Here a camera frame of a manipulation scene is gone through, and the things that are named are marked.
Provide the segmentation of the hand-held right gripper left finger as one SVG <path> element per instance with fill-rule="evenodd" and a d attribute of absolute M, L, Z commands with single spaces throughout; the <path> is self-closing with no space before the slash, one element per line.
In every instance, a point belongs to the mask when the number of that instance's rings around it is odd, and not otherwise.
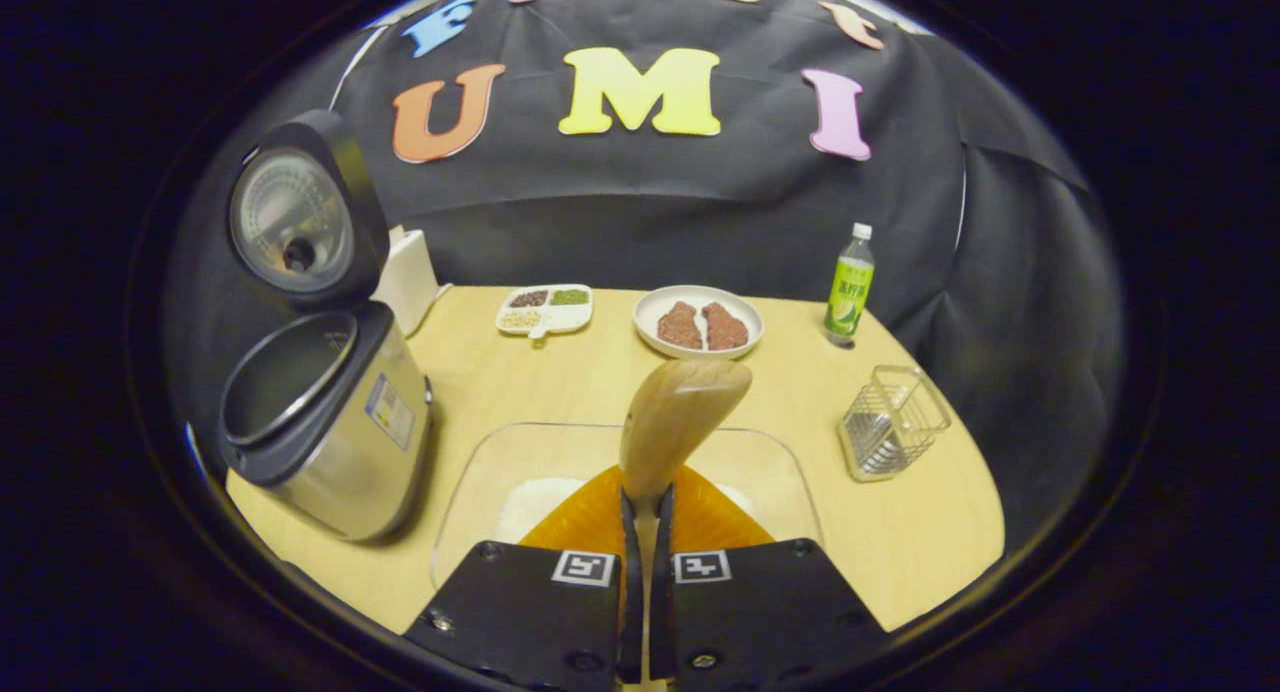
<path fill-rule="evenodd" d="M 637 678 L 643 576 L 618 467 L 520 541 L 476 542 L 406 631 L 426 654 L 518 689 Z"/>

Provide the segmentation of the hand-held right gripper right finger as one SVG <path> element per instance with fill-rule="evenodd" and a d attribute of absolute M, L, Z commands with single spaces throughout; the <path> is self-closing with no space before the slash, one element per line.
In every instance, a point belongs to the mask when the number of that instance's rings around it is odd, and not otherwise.
<path fill-rule="evenodd" d="M 677 689 L 826 686 L 888 647 L 815 540 L 776 539 L 690 467 L 662 500 L 652 592 L 652 672 Z"/>

